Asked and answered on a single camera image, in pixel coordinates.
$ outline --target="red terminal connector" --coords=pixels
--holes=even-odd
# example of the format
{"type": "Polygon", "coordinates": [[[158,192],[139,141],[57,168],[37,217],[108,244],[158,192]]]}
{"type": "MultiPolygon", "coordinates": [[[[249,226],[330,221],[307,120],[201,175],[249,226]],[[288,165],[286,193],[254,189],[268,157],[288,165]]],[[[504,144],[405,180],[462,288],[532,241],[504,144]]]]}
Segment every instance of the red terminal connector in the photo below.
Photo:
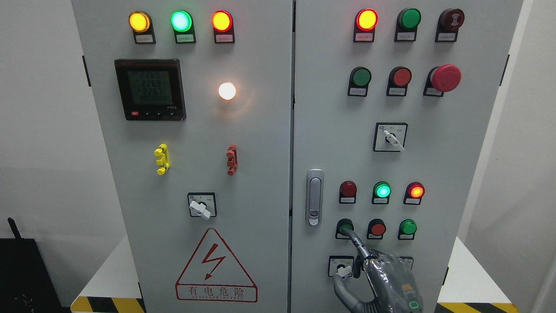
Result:
{"type": "Polygon", "coordinates": [[[228,152],[226,152],[226,157],[228,161],[226,165],[228,168],[228,176],[233,176],[237,172],[237,147],[236,145],[230,145],[228,147],[228,152]]]}

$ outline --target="lightning bolt symbol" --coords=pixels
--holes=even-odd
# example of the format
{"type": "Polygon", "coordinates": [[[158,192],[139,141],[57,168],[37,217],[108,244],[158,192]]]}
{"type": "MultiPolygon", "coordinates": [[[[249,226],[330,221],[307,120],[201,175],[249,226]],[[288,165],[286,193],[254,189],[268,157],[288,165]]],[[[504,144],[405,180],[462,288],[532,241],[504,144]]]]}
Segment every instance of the lightning bolt symbol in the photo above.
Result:
{"type": "Polygon", "coordinates": [[[209,279],[212,277],[212,272],[214,272],[214,270],[218,267],[218,265],[220,265],[220,263],[222,263],[222,261],[224,261],[224,258],[226,258],[226,256],[223,257],[216,257],[216,258],[212,258],[209,260],[210,255],[214,252],[214,250],[216,250],[216,248],[218,247],[218,245],[216,243],[212,244],[212,247],[210,248],[209,252],[207,253],[207,255],[205,256],[205,258],[203,259],[203,261],[201,262],[201,264],[205,264],[205,263],[209,263],[212,261],[216,261],[218,260],[218,263],[214,266],[214,268],[212,269],[212,271],[210,271],[210,273],[207,273],[207,275],[205,275],[205,280],[209,279]]]}

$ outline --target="digital power meter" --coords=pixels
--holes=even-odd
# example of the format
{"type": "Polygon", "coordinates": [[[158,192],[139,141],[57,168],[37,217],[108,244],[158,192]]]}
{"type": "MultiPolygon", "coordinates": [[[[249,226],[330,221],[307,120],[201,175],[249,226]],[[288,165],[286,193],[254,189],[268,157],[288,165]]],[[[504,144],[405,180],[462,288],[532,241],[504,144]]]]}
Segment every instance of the digital power meter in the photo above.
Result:
{"type": "Polygon", "coordinates": [[[183,121],[186,118],[180,60],[114,61],[123,112],[128,121],[183,121]]]}

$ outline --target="robotic hand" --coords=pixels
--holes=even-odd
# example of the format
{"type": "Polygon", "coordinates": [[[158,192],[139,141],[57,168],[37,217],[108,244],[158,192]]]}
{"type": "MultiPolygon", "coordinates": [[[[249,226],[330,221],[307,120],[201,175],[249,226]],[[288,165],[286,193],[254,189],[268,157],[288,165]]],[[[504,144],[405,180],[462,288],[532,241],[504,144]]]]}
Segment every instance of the robotic hand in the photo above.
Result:
{"type": "Polygon", "coordinates": [[[358,251],[354,263],[355,278],[360,270],[367,275],[374,299],[363,302],[345,286],[344,278],[334,275],[334,292],[352,313],[420,313],[423,299],[417,289],[411,270],[394,255],[377,250],[367,250],[357,234],[347,228],[342,233],[349,236],[358,251]]]}

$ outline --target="warning triangle sign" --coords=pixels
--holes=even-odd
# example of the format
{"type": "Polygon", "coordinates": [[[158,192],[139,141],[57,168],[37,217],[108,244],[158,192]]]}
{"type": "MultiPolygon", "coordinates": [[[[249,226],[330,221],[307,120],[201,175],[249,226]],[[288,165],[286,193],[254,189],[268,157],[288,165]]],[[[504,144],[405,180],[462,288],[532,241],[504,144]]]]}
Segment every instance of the warning triangle sign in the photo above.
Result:
{"type": "Polygon", "coordinates": [[[206,230],[176,282],[178,300],[257,302],[257,286],[224,238],[206,230]]]}

